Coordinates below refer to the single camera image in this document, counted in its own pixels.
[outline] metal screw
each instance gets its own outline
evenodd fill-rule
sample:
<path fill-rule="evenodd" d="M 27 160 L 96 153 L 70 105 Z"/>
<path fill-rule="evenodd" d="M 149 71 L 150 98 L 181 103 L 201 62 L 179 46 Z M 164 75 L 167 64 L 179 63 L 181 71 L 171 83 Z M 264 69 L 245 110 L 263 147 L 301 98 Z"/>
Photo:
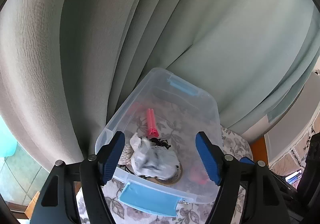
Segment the metal screw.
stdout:
<path fill-rule="evenodd" d="M 89 161 L 94 161 L 97 158 L 97 156 L 95 154 L 89 155 L 88 156 L 88 160 Z"/>
<path fill-rule="evenodd" d="M 264 161 L 258 161 L 258 165 L 264 167 L 266 166 L 266 163 Z"/>
<path fill-rule="evenodd" d="M 62 166 L 64 164 L 64 161 L 63 160 L 57 160 L 54 165 L 55 166 Z"/>
<path fill-rule="evenodd" d="M 225 158 L 227 161 L 232 161 L 232 160 L 233 160 L 233 156 L 230 155 L 230 154 L 226 154 L 226 155 L 224 156 L 224 158 Z"/>

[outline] pink hair clip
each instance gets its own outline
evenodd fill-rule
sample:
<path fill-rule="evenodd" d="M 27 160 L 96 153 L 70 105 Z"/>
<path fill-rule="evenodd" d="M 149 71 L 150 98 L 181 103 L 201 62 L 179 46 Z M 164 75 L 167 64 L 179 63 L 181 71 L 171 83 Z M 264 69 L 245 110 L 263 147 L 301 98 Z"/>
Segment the pink hair clip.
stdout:
<path fill-rule="evenodd" d="M 158 130 L 156 128 L 156 118 L 153 109 L 147 110 L 147 123 L 148 123 L 148 138 L 159 137 Z"/>

